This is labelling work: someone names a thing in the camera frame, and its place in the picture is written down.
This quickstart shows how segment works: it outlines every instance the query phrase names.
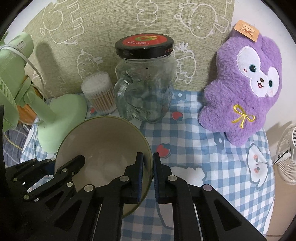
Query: green stand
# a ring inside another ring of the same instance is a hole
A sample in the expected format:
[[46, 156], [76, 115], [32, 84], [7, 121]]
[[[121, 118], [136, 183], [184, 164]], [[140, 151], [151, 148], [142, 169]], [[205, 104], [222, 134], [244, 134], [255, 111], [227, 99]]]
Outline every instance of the green stand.
[[29, 90], [25, 102], [43, 120], [38, 126], [38, 139], [42, 149], [48, 153], [58, 151], [68, 133], [85, 120], [87, 112], [85, 99], [76, 94], [52, 99], [49, 107]]

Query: orange tag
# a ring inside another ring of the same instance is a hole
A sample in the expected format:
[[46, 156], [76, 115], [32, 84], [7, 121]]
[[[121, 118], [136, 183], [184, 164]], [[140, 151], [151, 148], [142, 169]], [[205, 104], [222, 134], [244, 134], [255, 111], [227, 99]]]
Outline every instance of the orange tag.
[[253, 40], [254, 42], [257, 41], [259, 36], [259, 30], [256, 29], [254, 26], [249, 25], [243, 20], [239, 20], [237, 24], [234, 26], [234, 29], [241, 34], [247, 36], [249, 39]]

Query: brown floor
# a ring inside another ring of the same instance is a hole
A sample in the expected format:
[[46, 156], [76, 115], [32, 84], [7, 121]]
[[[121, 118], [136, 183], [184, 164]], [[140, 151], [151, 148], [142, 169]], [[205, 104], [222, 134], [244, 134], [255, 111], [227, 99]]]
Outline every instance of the brown floor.
[[280, 237], [273, 236], [283, 235], [296, 214], [296, 185], [286, 184], [279, 176], [276, 167], [274, 168], [274, 174], [276, 195], [266, 237], [268, 241], [278, 241]]

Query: glass jar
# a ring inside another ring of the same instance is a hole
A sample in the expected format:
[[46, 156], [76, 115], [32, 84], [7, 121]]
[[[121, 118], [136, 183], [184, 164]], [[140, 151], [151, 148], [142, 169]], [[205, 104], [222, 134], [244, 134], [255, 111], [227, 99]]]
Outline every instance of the glass jar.
[[122, 57], [115, 69], [118, 82], [114, 87], [120, 117], [152, 124], [160, 121], [170, 108], [173, 94], [173, 39], [161, 34], [138, 34], [121, 39], [115, 47]]

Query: yellow bow embroidery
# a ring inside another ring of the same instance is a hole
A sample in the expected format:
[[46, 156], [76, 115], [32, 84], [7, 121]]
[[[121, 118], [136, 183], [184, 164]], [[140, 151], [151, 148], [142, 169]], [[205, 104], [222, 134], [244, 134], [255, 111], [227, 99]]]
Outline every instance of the yellow bow embroidery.
[[246, 114], [246, 112], [244, 111], [244, 109], [239, 105], [239, 104], [235, 104], [234, 106], [233, 106], [233, 110], [234, 110], [234, 112], [235, 113], [238, 113], [238, 114], [240, 114], [241, 116], [240, 117], [238, 117], [236, 120], [233, 120], [233, 121], [231, 121], [231, 123], [238, 123], [241, 119], [242, 119], [242, 122], [241, 122], [241, 124], [240, 124], [240, 128], [244, 128], [244, 120], [247, 118], [247, 120], [249, 121], [249, 122], [253, 122], [254, 120], [255, 120], [255, 116], [253, 116], [253, 115], [248, 115], [248, 114]]

